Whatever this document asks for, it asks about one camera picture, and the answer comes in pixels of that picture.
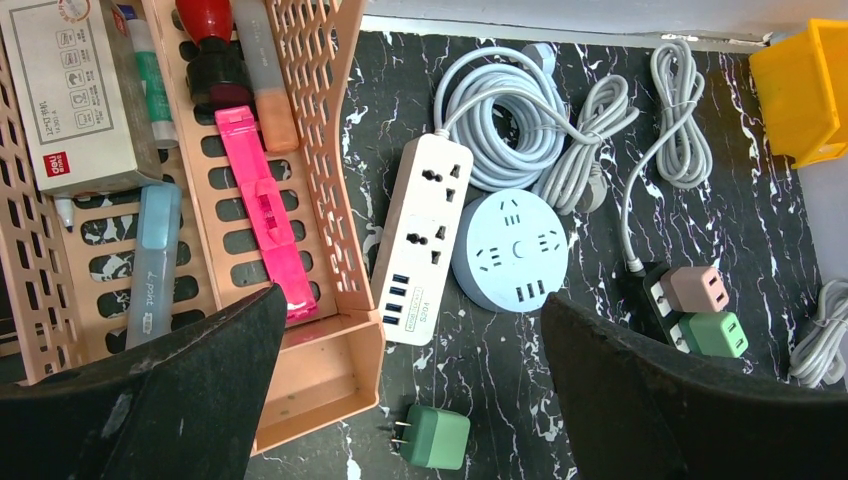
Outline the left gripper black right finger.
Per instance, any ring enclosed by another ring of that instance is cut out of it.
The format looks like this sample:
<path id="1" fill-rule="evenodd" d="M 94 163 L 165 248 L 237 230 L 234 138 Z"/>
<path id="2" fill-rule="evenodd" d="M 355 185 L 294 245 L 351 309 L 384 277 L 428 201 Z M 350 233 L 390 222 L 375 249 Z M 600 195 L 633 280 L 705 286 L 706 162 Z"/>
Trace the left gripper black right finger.
<path id="1" fill-rule="evenodd" d="M 847 397 L 685 354 L 560 295 L 541 332 L 584 479 L 843 479 Z"/>

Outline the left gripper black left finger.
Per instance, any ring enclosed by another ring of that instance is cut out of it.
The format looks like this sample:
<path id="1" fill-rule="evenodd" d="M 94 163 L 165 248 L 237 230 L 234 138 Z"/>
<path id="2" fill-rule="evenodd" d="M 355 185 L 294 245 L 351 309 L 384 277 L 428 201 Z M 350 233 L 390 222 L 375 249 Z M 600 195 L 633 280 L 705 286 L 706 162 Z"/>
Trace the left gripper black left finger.
<path id="1" fill-rule="evenodd" d="M 272 286 L 158 339 L 1 389 L 5 479 L 240 479 L 284 336 Z"/>

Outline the round blue power socket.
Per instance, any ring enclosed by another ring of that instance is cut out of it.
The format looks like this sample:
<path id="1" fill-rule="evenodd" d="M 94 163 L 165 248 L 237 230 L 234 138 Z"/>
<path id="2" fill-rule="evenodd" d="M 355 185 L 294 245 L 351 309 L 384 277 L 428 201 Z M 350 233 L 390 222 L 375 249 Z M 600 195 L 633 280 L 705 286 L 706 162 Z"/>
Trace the round blue power socket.
<path id="1" fill-rule="evenodd" d="M 563 286 L 568 256 L 568 238 L 553 209 L 529 191 L 505 189 L 464 207 L 451 269 L 479 307 L 527 313 Z"/>

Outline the white power strip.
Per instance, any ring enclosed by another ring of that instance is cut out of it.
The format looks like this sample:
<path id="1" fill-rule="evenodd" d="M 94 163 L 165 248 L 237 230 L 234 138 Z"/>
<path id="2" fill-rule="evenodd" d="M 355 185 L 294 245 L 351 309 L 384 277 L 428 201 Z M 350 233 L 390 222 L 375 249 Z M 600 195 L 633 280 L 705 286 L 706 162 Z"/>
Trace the white power strip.
<path id="1" fill-rule="evenodd" d="M 468 148 L 440 135 L 403 149 L 370 280 L 388 341 L 434 337 L 472 163 Z"/>

